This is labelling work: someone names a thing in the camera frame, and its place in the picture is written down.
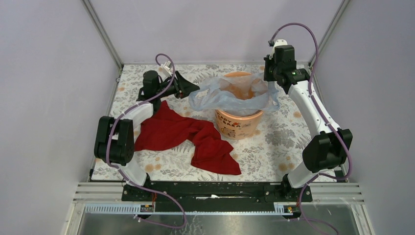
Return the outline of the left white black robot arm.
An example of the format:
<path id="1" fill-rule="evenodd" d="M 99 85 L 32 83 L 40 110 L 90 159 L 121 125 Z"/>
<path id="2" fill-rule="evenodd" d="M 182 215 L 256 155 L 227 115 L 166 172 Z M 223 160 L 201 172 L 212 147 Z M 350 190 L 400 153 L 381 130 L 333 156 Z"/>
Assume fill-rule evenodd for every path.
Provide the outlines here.
<path id="1" fill-rule="evenodd" d="M 136 104 L 117 118 L 102 116 L 98 121 L 94 156 L 118 170 L 127 184 L 135 186 L 133 195 L 140 201 L 148 200 L 152 189 L 145 184 L 147 173 L 133 160 L 134 130 L 156 113 L 163 97 L 173 95 L 182 99 L 199 90 L 199 86 L 186 80 L 178 71 L 165 74 L 166 79 L 162 79 L 157 71 L 146 71 Z"/>

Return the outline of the orange plastic trash bin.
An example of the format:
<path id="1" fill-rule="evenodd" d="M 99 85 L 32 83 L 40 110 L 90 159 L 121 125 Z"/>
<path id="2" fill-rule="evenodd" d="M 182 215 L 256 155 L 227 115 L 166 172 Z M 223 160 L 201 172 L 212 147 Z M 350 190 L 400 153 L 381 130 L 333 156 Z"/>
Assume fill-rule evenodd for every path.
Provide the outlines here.
<path id="1" fill-rule="evenodd" d="M 232 72 L 224 76 L 220 91 L 224 109 L 215 110 L 218 130 L 225 137 L 241 140 L 251 136 L 269 104 L 269 88 L 261 74 Z"/>

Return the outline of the light blue plastic trash bag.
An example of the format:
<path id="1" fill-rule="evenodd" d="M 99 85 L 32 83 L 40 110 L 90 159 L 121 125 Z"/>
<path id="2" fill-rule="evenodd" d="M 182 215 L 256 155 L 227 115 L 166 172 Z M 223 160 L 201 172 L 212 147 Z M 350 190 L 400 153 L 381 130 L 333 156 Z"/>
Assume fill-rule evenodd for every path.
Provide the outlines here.
<path id="1" fill-rule="evenodd" d="M 209 78 L 199 84 L 199 90 L 190 93 L 188 100 L 195 111 L 221 110 L 245 117 L 257 111 L 277 111 L 278 95 L 275 83 L 265 81 L 261 72 Z"/>

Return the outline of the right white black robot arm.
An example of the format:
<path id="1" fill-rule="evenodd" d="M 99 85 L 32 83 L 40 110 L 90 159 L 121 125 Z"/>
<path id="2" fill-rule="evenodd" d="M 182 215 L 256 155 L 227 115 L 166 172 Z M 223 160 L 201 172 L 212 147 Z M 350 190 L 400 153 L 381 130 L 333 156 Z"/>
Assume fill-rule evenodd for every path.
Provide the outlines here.
<path id="1" fill-rule="evenodd" d="M 264 80 L 276 82 L 294 101 L 310 132 L 311 142 L 302 152 L 302 162 L 284 176 L 281 197 L 288 202 L 300 195 L 300 187 L 316 175 L 346 162 L 352 133 L 342 129 L 318 98 L 305 69 L 298 69 L 295 49 L 285 40 L 272 43 L 272 52 L 264 58 Z"/>

